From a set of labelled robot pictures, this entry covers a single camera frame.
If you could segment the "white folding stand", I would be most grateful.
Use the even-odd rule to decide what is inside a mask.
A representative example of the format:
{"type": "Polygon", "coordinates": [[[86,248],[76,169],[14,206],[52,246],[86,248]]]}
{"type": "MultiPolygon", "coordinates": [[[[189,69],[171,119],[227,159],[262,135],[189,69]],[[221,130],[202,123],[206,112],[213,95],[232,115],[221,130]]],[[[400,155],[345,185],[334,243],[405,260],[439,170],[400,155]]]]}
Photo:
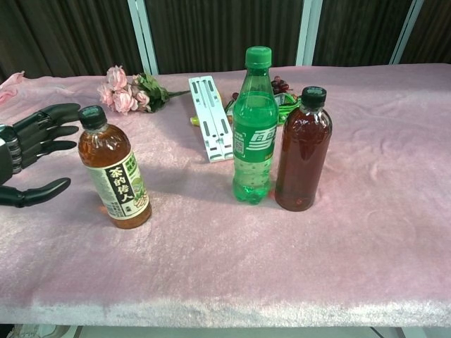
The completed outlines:
{"type": "Polygon", "coordinates": [[[212,76],[191,77],[190,91],[210,163],[233,159],[233,136],[212,76]]]}

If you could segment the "green snack packet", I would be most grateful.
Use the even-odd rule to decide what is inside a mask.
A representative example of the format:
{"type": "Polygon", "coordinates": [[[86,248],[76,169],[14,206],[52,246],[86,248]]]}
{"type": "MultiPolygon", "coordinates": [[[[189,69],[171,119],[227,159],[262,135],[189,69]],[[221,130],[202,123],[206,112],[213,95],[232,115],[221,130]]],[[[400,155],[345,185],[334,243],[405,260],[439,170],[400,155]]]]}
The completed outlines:
{"type": "MultiPolygon", "coordinates": [[[[232,99],[227,103],[224,108],[225,114],[230,124],[233,123],[233,107],[237,101],[239,94],[234,92],[232,99]]],[[[278,104],[278,122],[277,125],[283,125],[288,115],[299,107],[301,101],[300,98],[294,94],[282,93],[275,95],[276,103],[278,104]]]]}

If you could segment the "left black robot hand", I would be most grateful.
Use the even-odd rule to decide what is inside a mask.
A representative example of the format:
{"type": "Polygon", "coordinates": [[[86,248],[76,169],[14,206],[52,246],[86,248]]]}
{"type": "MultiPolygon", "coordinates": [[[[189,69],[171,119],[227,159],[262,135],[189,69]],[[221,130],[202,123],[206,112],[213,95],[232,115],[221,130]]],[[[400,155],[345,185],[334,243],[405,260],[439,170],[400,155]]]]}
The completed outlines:
{"type": "Polygon", "coordinates": [[[73,123],[78,120],[80,109],[77,103],[55,104],[13,125],[0,123],[0,206],[23,208],[42,204],[70,186],[68,177],[25,191],[8,187],[6,183],[41,157],[75,148],[76,142],[61,138],[78,132],[79,127],[73,123]]]}

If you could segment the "labelled brown tea bottle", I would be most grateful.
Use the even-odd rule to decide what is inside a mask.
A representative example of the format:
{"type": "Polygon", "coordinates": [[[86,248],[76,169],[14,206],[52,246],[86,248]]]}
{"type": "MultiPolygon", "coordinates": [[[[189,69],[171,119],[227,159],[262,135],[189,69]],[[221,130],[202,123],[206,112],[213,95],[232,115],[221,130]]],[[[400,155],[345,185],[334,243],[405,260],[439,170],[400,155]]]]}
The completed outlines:
{"type": "Polygon", "coordinates": [[[100,106],[85,107],[78,117],[84,129],[78,153],[112,222],[121,229],[143,225],[152,205],[128,137],[100,106]]]}

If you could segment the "unlabelled dark red bottle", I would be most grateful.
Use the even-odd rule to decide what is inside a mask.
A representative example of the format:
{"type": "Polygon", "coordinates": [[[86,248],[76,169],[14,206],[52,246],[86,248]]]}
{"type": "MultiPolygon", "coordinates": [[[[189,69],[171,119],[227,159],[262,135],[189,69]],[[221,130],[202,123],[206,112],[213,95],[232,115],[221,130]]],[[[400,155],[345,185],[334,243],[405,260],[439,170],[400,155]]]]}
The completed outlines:
{"type": "Polygon", "coordinates": [[[326,96],[322,87],[305,87],[299,107],[285,121],[275,199],[286,210],[305,211],[314,204],[333,133],[326,96]]]}

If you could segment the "green soda bottle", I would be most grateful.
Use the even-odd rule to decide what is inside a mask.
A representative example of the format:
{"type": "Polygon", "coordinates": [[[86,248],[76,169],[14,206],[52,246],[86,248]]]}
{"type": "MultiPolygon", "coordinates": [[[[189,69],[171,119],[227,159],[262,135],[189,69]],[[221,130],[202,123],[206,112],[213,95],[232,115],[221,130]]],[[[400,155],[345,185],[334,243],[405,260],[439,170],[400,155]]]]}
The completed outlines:
{"type": "Polygon", "coordinates": [[[267,46],[246,50],[247,73],[233,106],[233,193],[238,201],[259,204],[270,189],[270,170],[278,122],[267,46]]]}

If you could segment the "pink artificial flower bouquet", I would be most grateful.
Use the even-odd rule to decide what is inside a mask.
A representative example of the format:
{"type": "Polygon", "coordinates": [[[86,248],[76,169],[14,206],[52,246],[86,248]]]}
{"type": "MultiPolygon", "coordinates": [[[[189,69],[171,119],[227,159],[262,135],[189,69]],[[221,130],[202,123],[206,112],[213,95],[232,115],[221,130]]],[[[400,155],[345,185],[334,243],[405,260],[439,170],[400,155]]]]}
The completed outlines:
{"type": "Polygon", "coordinates": [[[170,92],[148,73],[139,73],[128,79],[122,66],[110,67],[105,80],[97,87],[99,100],[113,111],[127,115],[134,112],[155,113],[173,97],[189,90],[170,92]]]}

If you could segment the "dark red grape bunch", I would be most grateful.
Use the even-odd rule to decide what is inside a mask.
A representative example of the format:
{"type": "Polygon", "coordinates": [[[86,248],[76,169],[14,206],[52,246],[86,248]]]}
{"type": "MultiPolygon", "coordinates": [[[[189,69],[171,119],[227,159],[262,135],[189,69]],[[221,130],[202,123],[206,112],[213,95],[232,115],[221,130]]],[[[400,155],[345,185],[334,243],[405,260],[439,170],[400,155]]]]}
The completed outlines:
{"type": "Polygon", "coordinates": [[[289,84],[285,80],[282,80],[280,76],[274,77],[271,81],[271,86],[275,95],[286,93],[290,89],[289,84]]]}

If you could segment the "pink plush tablecloth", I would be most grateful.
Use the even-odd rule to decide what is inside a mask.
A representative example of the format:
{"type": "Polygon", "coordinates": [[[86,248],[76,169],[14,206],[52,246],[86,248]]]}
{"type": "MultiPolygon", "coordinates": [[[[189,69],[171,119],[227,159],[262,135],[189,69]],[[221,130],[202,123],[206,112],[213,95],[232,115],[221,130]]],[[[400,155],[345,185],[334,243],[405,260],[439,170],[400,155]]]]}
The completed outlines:
{"type": "Polygon", "coordinates": [[[121,230],[76,149],[10,185],[71,185],[0,206],[0,323],[175,327],[451,325],[451,65],[286,67],[327,91],[333,134],[314,205],[250,206],[207,160],[190,95],[109,122],[128,136],[152,216],[121,230]]]}

